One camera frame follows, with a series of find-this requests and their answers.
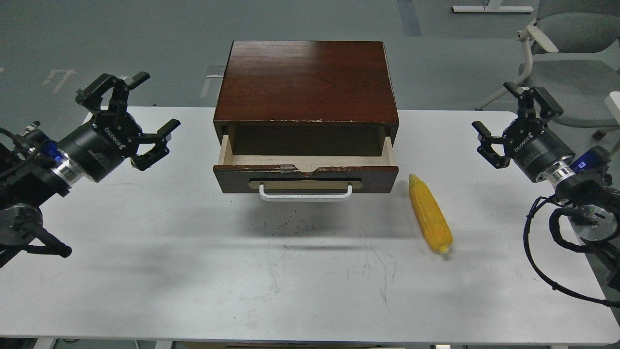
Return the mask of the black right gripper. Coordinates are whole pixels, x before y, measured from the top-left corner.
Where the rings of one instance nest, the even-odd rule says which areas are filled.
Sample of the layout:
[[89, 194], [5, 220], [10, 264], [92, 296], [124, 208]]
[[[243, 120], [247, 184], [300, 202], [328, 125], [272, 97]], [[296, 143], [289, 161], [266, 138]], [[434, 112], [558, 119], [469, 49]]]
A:
[[[518, 100], [517, 119], [502, 137], [493, 136], [481, 121], [472, 122], [478, 132], [478, 154], [496, 169], [507, 168], [513, 159], [529, 181], [545, 181], [544, 172], [554, 163], [575, 158], [575, 152], [547, 127], [564, 109], [544, 87], [505, 82], [503, 88]], [[492, 145], [503, 145], [505, 155], [499, 155]]]

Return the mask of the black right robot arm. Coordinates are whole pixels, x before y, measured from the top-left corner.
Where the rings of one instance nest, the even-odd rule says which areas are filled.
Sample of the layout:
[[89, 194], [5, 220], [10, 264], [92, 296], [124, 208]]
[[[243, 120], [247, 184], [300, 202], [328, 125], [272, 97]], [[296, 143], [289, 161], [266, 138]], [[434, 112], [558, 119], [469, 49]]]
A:
[[482, 122], [472, 122], [478, 132], [478, 153], [494, 168], [514, 162], [533, 183], [549, 181], [558, 205], [549, 217], [556, 244], [576, 253], [593, 254], [608, 269], [607, 285], [619, 289], [619, 192], [607, 173], [610, 154], [594, 146], [582, 156], [547, 126], [563, 109], [543, 87], [504, 88], [518, 101], [517, 117], [500, 137]]

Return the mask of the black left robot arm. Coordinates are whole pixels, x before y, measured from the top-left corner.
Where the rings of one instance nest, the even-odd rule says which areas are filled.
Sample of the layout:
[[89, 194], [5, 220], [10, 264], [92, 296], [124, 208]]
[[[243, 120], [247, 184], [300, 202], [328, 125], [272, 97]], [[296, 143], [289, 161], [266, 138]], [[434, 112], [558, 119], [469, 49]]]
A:
[[72, 248], [44, 228], [40, 207], [51, 197], [66, 196], [86, 177], [98, 183], [126, 159], [140, 171], [169, 154], [171, 133], [180, 125], [171, 119], [155, 133], [145, 133], [127, 111], [133, 89], [149, 79], [147, 72], [131, 78], [102, 74], [76, 93], [76, 102], [91, 118], [60, 141], [35, 121], [22, 133], [2, 129], [13, 148], [1, 146], [1, 265], [20, 252], [68, 257]]

